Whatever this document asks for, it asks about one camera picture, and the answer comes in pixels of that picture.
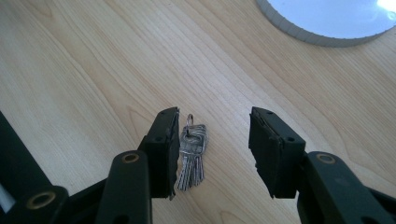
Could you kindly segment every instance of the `white disc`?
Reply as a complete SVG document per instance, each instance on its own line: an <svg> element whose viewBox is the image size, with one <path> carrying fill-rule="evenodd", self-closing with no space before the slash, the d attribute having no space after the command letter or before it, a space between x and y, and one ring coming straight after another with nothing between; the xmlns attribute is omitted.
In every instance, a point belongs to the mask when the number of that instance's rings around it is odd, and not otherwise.
<svg viewBox="0 0 396 224"><path fill-rule="evenodd" d="M257 0L268 20L304 42L349 47L396 25L396 0Z"/></svg>

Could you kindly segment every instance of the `light wood surface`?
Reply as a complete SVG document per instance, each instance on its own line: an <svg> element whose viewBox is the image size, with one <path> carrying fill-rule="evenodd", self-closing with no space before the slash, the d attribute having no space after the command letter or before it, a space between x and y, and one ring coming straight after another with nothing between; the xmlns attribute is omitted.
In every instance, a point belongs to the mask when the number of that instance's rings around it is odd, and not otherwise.
<svg viewBox="0 0 396 224"><path fill-rule="evenodd" d="M299 223L296 200L271 200L256 173L254 105L396 197L396 29L327 49L277 30L255 0L0 1L0 109L70 194L178 106L210 132L205 180L153 200L154 223Z"/></svg>

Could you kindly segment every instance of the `metal ring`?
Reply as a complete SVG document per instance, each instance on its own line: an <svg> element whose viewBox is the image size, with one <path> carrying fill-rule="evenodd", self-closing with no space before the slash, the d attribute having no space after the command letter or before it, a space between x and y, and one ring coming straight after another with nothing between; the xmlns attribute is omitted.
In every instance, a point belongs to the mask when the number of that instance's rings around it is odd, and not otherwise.
<svg viewBox="0 0 396 224"><path fill-rule="evenodd" d="M318 160L320 160L323 163L327 164L335 164L335 158L331 155L325 154L325 153L319 153L317 154Z"/></svg>
<svg viewBox="0 0 396 224"><path fill-rule="evenodd" d="M30 210L36 210L47 206L56 198L56 194L53 191L44 191L38 193L27 201L26 207Z"/></svg>
<svg viewBox="0 0 396 224"><path fill-rule="evenodd" d="M139 155L135 153L129 153L122 157L123 163L131 163L131 162L136 162L138 160L139 160Z"/></svg>
<svg viewBox="0 0 396 224"><path fill-rule="evenodd" d="M187 133L187 136L190 136L190 126L192 126L192 125L194 125L194 116L192 114L189 114L187 116L187 121L186 121L186 133Z"/></svg>

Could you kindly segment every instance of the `tabletop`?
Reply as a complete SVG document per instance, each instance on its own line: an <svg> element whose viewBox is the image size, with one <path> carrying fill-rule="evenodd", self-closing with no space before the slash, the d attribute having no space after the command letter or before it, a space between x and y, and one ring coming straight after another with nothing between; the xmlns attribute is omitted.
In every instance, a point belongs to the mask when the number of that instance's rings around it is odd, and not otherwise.
<svg viewBox="0 0 396 224"><path fill-rule="evenodd" d="M178 106L181 124L192 113L209 131L205 180L153 199L154 223L299 223L296 200L272 200L256 172L251 107L396 197L395 38L393 28L357 47L309 45L255 0L4 0L0 110L72 195Z"/></svg>

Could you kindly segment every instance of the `brass grommet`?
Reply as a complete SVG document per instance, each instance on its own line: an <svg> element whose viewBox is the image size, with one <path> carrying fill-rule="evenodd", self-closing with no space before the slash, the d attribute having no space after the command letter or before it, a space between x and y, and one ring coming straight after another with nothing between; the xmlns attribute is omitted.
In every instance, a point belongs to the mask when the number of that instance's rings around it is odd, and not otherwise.
<svg viewBox="0 0 396 224"><path fill-rule="evenodd" d="M329 154L319 153L317 154L318 160L326 164L335 164L335 158Z"/></svg>
<svg viewBox="0 0 396 224"><path fill-rule="evenodd" d="M131 163L139 160L139 155L135 153L129 153L122 157L123 163Z"/></svg>
<svg viewBox="0 0 396 224"><path fill-rule="evenodd" d="M30 210L36 210L47 206L56 198L53 191L44 191L38 193L27 201L26 207Z"/></svg>

